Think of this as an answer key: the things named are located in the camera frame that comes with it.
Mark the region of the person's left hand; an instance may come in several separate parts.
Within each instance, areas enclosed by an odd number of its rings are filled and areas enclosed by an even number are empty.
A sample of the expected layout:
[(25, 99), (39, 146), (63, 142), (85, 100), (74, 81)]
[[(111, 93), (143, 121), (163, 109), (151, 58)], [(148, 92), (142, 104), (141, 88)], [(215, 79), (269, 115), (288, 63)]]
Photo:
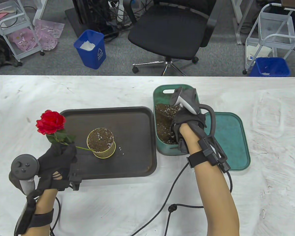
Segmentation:
[(77, 148), (75, 143), (63, 145), (53, 143), (51, 147), (38, 158), (39, 182), (37, 190), (57, 189), (63, 191), (69, 187), (69, 173), (71, 164), (77, 162)]

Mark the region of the person's right hand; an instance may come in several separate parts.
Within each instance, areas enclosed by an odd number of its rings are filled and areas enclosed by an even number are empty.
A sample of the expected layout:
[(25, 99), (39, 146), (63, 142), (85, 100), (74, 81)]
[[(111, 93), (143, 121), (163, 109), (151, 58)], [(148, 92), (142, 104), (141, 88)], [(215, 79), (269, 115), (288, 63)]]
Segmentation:
[(187, 124), (199, 140), (202, 140), (206, 136), (204, 133), (204, 128), (207, 127), (206, 116), (201, 113), (195, 115), (186, 108), (182, 108), (176, 112), (172, 120), (170, 130), (175, 134), (178, 150), (183, 154), (189, 154), (186, 138), (180, 132), (182, 124)]

